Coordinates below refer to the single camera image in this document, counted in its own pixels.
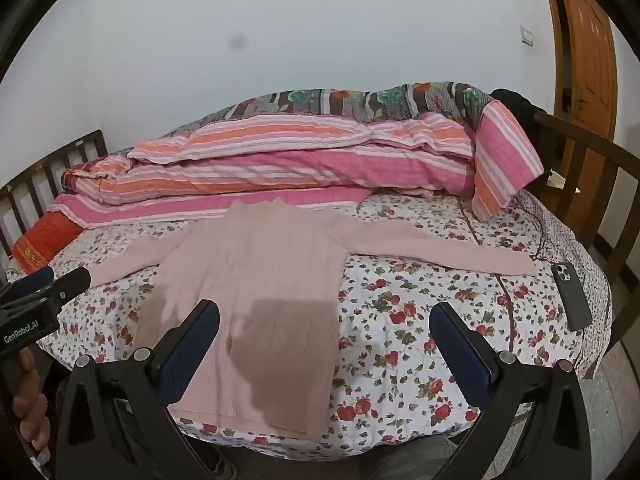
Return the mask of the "person's left hand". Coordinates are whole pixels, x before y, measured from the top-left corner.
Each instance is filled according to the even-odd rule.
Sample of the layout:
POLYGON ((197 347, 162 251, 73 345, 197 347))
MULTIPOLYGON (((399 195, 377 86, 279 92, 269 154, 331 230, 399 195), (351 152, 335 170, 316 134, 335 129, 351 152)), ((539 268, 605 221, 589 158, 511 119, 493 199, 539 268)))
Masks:
POLYGON ((43 466, 50 458, 48 444, 51 425, 46 411, 48 400, 41 392, 41 379, 35 367, 35 357, 29 348, 20 351, 20 381, 13 393, 12 411, 18 419, 22 438, 35 450, 32 460, 43 466))

